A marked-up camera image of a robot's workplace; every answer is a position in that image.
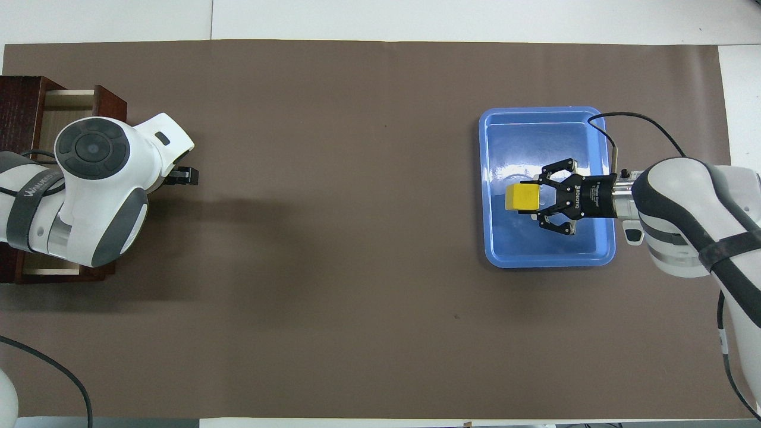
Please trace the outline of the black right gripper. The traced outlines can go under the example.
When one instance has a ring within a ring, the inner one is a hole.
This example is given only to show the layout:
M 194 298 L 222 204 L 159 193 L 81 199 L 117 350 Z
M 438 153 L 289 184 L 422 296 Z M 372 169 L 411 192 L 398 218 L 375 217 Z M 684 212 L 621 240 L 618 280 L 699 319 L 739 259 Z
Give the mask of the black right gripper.
M 573 202 L 560 202 L 531 213 L 531 218 L 538 221 L 541 228 L 560 235 L 576 234 L 578 217 L 616 218 L 616 207 L 612 193 L 618 179 L 617 174 L 581 176 L 577 171 L 578 162 L 566 158 L 559 162 L 543 166 L 538 174 L 538 184 L 549 186 L 557 191 L 573 192 Z M 560 172 L 569 176 L 562 181 L 554 179 Z M 563 216 L 565 221 L 552 220 L 554 216 Z

